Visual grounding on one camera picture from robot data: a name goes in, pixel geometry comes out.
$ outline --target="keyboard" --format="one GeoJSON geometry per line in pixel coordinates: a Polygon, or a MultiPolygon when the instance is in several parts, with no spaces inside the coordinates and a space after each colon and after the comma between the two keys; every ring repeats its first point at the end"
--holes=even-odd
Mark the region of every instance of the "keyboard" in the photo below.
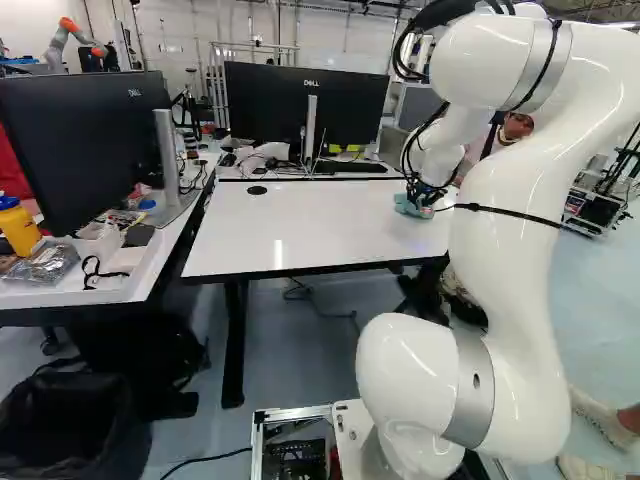
{"type": "Polygon", "coordinates": [[[380,163],[336,162],[333,160],[319,160],[314,173],[387,173],[388,169],[380,163]]]}

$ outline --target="gray floor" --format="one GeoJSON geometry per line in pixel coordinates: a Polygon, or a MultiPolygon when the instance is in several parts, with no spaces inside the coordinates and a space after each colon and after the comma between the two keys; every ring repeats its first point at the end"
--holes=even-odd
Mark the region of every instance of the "gray floor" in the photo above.
{"type": "MultiPolygon", "coordinates": [[[[640,204],[637,220],[627,220],[604,242],[561,233],[551,274],[551,310],[567,376],[592,396],[615,406],[640,399],[634,375],[640,352],[640,204]]],[[[358,323],[392,310],[401,300],[394,277],[376,271],[311,277],[320,305],[332,312],[358,311],[358,323]]],[[[191,388],[201,395],[195,417],[157,422],[144,479],[158,479],[186,458],[215,455],[249,445],[251,413],[269,407],[329,403],[357,396],[354,355],[357,331],[345,319],[320,318],[305,302],[285,303],[282,280],[253,284],[248,315],[245,363],[246,403],[220,408],[225,310],[217,286],[176,287],[167,304],[192,318],[194,329],[210,339],[213,367],[191,388]]],[[[0,330],[0,395],[44,362],[37,329],[0,330]]],[[[640,450],[620,454],[581,419],[574,418],[566,450],[626,471],[640,471],[640,450]]],[[[192,465],[172,477],[246,479],[249,454],[192,465]]],[[[518,479],[559,476],[553,464],[509,466],[518,479]]]]}

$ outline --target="yellow bottle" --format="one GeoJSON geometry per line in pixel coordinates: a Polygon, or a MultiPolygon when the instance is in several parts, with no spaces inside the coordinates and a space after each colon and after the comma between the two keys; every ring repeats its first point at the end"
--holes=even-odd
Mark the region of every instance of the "yellow bottle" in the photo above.
{"type": "Polygon", "coordinates": [[[20,206],[16,197],[0,192],[0,229],[19,257],[31,255],[31,249],[42,238],[40,230],[29,212],[20,206]]]}

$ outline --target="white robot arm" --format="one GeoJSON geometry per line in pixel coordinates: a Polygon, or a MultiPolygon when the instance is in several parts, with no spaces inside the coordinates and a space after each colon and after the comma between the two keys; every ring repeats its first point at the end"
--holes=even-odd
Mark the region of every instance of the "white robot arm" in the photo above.
{"type": "Polygon", "coordinates": [[[442,98],[537,111],[537,126],[471,170],[453,213],[451,261],[487,334],[384,314],[360,337],[360,393],[402,478],[446,477],[462,447],[520,463],[562,448],[571,417],[548,309],[555,222],[587,160],[640,120],[638,52],[623,30],[506,15],[469,15],[438,42],[442,98]]]}
{"type": "MultiPolygon", "coordinates": [[[[518,17],[547,18],[544,9],[536,3],[518,3],[514,9],[518,17]]],[[[477,8],[474,14],[495,15],[486,6],[477,8]]],[[[494,113],[495,109],[491,108],[449,105],[444,116],[423,131],[411,145],[410,161],[419,171],[421,180],[428,185],[444,185],[462,160],[464,145],[486,135],[494,113]]]]}

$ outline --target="blue bottle cap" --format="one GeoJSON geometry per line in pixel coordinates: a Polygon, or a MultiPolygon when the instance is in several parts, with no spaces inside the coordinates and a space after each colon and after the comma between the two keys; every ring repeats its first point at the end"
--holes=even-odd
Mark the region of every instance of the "blue bottle cap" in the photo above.
{"type": "Polygon", "coordinates": [[[20,199],[18,197],[7,197],[6,195],[0,197],[0,211],[9,210],[18,205],[20,205],[20,199]]]}
{"type": "Polygon", "coordinates": [[[140,200],[140,203],[138,204],[138,210],[151,210],[155,206],[155,200],[140,200]]]}

